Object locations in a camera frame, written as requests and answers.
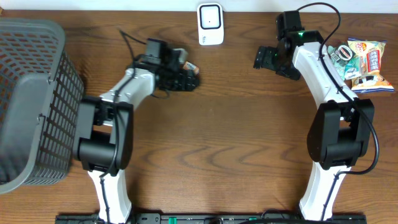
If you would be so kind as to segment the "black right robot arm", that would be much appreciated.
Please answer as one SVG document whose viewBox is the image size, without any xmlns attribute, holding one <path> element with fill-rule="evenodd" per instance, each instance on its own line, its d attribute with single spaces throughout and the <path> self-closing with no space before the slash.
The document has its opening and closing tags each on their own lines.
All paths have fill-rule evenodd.
<svg viewBox="0 0 398 224">
<path fill-rule="evenodd" d="M 276 47 L 260 46 L 253 67 L 298 80 L 303 78 L 315 100 L 317 112 L 307 134 L 312 172 L 300 213 L 306 220 L 327 221 L 343 179 L 366 154 L 374 105 L 360 100 L 339 76 L 323 37 L 316 30 L 287 29 L 277 34 Z"/>
</svg>

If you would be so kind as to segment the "teal kleenex tissue pack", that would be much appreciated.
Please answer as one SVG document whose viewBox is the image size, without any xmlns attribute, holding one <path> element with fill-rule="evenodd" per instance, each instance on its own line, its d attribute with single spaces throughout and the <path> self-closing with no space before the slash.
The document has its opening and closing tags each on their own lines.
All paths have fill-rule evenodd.
<svg viewBox="0 0 398 224">
<path fill-rule="evenodd" d="M 358 78 L 363 74 L 363 69 L 361 66 L 361 58 L 352 58 L 345 66 L 344 78 L 345 80 L 352 80 Z"/>
</svg>

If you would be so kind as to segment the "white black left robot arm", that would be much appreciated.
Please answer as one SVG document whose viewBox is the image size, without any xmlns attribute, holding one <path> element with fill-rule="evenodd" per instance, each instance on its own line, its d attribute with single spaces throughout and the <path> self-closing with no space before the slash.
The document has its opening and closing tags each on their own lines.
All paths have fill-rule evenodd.
<svg viewBox="0 0 398 224">
<path fill-rule="evenodd" d="M 97 221 L 127 223 L 132 202 L 126 168 L 133 150 L 134 112 L 156 90 L 193 91 L 199 68 L 178 58 L 137 56 L 122 79 L 99 97 L 80 101 L 73 156 L 92 179 L 99 201 Z"/>
</svg>

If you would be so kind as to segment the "orange tissue pack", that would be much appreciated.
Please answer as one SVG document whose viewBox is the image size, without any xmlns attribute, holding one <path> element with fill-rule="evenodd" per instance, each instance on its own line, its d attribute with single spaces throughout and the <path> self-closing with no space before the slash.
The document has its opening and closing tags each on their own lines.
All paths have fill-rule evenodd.
<svg viewBox="0 0 398 224">
<path fill-rule="evenodd" d="M 197 76 L 197 75 L 199 75 L 199 72 L 200 72 L 199 67 L 189 61 L 186 61 L 183 64 L 182 69 L 184 70 L 184 72 L 187 75 L 191 75 L 191 76 Z"/>
</svg>

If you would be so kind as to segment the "black box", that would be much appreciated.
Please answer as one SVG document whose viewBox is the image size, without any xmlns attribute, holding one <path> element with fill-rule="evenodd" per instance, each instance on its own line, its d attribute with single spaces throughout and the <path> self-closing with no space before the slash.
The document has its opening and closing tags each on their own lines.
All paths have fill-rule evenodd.
<svg viewBox="0 0 398 224">
<path fill-rule="evenodd" d="M 356 55 L 346 43 L 340 44 L 337 47 L 329 46 L 328 53 L 331 59 L 341 66 L 347 65 L 348 62 Z"/>
</svg>

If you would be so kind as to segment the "white snack bag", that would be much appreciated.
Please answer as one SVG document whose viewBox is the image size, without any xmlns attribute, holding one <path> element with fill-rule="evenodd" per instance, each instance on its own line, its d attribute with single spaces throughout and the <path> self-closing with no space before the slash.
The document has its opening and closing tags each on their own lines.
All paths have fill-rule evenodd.
<svg viewBox="0 0 398 224">
<path fill-rule="evenodd" d="M 351 90 L 355 93 L 394 92 L 394 87 L 381 75 L 381 59 L 386 41 L 348 39 L 348 46 L 355 53 L 354 68 L 360 75 L 351 80 Z"/>
</svg>

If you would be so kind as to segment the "teal wet wipes pack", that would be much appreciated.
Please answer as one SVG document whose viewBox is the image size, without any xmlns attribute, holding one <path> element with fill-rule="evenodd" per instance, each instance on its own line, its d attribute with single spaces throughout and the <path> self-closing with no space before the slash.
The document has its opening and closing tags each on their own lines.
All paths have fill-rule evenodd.
<svg viewBox="0 0 398 224">
<path fill-rule="evenodd" d="M 345 66 L 348 63 L 348 61 L 346 60 L 346 56 L 344 55 L 344 53 L 341 53 L 341 50 L 338 47 L 332 47 L 331 45 L 327 47 L 327 51 L 331 58 L 333 66 L 336 68 L 339 76 L 342 80 L 345 80 Z"/>
</svg>

